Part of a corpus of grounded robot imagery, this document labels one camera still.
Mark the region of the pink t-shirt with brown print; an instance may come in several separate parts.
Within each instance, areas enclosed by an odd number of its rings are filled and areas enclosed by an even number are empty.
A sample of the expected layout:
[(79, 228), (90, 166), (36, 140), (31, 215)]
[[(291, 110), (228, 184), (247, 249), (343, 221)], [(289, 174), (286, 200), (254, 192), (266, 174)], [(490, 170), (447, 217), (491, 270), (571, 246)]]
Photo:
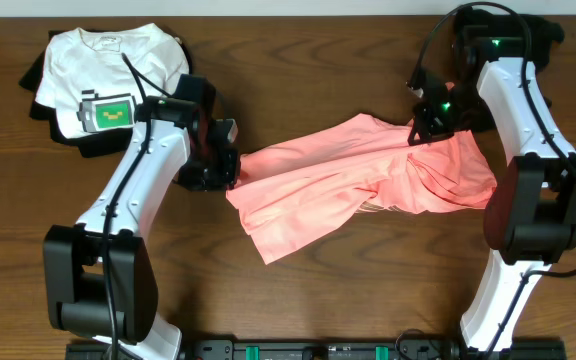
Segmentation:
[(411, 145), (411, 130), (359, 113), (243, 155), (226, 198), (262, 260), (290, 255), (360, 212), (484, 209), (497, 181), (473, 134)]

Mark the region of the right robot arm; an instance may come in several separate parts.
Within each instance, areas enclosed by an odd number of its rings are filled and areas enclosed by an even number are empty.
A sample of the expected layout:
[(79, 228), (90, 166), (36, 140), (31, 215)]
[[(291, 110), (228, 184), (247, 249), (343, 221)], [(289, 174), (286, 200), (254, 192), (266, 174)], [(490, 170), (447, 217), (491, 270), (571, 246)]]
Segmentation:
[(460, 341), (449, 359), (561, 359), (558, 341), (518, 341), (513, 331), (537, 283), (554, 275), (576, 247), (576, 150), (561, 134), (536, 81), (529, 28), (461, 25), (454, 56), (459, 80), (447, 88), (422, 66), (410, 87), (412, 145), (454, 139), (461, 131), (495, 129), (507, 170), (484, 212), (490, 253)]

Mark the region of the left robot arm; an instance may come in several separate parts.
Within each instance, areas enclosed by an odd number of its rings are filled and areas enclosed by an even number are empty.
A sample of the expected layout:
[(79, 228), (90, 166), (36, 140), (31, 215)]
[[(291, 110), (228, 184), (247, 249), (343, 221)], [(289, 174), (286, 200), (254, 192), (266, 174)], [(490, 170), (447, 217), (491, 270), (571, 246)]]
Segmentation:
[(86, 359), (176, 359), (182, 333), (157, 312), (147, 252), (154, 217), (171, 183), (226, 191), (239, 173), (234, 119), (212, 116), (217, 91), (184, 74), (176, 90), (135, 109), (129, 147), (94, 204), (43, 242), (51, 326), (104, 343)]

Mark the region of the black crumpled garment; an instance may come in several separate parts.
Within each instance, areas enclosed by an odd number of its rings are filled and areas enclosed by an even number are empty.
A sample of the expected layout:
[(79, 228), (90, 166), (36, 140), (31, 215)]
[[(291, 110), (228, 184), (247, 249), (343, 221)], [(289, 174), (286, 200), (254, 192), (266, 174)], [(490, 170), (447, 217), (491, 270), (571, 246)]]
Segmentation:
[(516, 130), (512, 107), (526, 105), (523, 84), (536, 83), (552, 45), (565, 39), (563, 28), (536, 15), (495, 15), (467, 6), (457, 11), (453, 34), (454, 85), (470, 88), (482, 110), (478, 127), (466, 131)]

